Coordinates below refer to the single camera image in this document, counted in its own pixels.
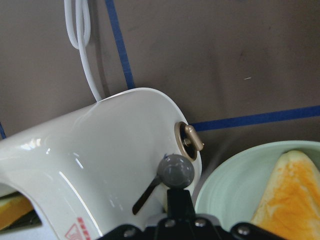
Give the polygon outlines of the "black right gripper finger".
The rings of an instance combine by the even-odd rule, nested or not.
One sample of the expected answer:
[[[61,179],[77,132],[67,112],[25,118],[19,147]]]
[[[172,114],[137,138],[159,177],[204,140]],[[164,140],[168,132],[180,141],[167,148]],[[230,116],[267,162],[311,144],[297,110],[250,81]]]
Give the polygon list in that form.
[[[189,221],[196,217],[189,190],[167,190],[167,216],[169,219],[178,221]]]

